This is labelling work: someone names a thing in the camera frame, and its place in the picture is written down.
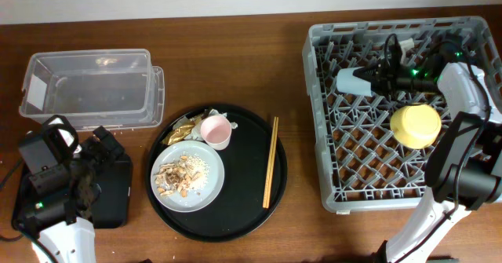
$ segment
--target black mat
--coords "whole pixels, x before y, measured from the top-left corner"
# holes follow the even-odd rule
[[[238,128],[232,131],[228,147],[217,151],[224,163],[225,180],[216,199],[201,210],[179,213],[165,208],[151,190],[151,167],[157,156],[167,148],[160,141],[177,120],[171,122],[155,141],[148,156],[144,178],[151,205],[169,227],[190,239],[223,242],[252,232],[271,216],[286,189],[288,169],[284,148],[277,139],[270,208],[264,209],[262,204],[271,126],[250,111],[226,104],[197,108],[186,116],[190,118],[201,114],[209,107],[220,113],[226,112],[228,120],[238,124]]]

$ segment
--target white plate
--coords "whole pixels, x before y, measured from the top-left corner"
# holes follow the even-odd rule
[[[190,190],[187,197],[175,192],[166,197],[160,196],[155,184],[155,176],[162,164],[172,163],[182,155],[198,156],[208,165],[207,184],[203,189]],[[194,212],[208,206],[220,193],[225,178],[225,170],[220,156],[214,149],[200,141],[180,141],[166,148],[155,160],[150,173],[151,189],[157,200],[168,209],[177,212]]]

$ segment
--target brown table surface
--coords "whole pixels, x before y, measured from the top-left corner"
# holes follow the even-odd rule
[[[134,162],[129,222],[96,230],[98,262],[318,261],[368,255],[406,223],[412,210],[337,216],[321,205],[315,134],[301,50],[313,24],[444,16],[483,16],[502,50],[502,6],[381,9],[266,16],[114,20],[0,27],[0,177],[19,158],[16,144],[39,125],[18,113],[27,62],[33,53],[77,49],[145,48],[164,69],[164,123],[154,129],[117,132]],[[229,243],[200,243],[171,230],[147,198],[147,151],[161,128],[196,105],[237,104],[266,119],[281,118],[279,137],[289,165],[286,193],[272,217],[255,232]],[[10,227],[17,171],[0,195],[0,233]],[[502,205],[484,206],[462,220],[433,255],[464,262],[502,258]],[[27,239],[0,243],[7,261],[36,261]]]

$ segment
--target crumpled wrapper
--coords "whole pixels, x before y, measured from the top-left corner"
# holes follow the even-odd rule
[[[201,125],[202,125],[202,116],[204,115],[196,115],[195,117],[188,119],[187,117],[181,118],[176,124],[173,126],[173,130],[167,135],[161,143],[166,145],[173,145],[176,142],[185,140],[185,141],[204,141],[201,136]],[[220,114],[217,110],[211,109],[208,117],[213,115],[222,115],[227,118],[227,113]],[[232,129],[237,129],[237,123],[231,122]]]

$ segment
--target yellow cup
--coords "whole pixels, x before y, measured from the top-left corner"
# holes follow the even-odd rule
[[[422,149],[434,143],[441,130],[441,117],[429,105],[405,106],[391,117],[391,130],[399,143]]]

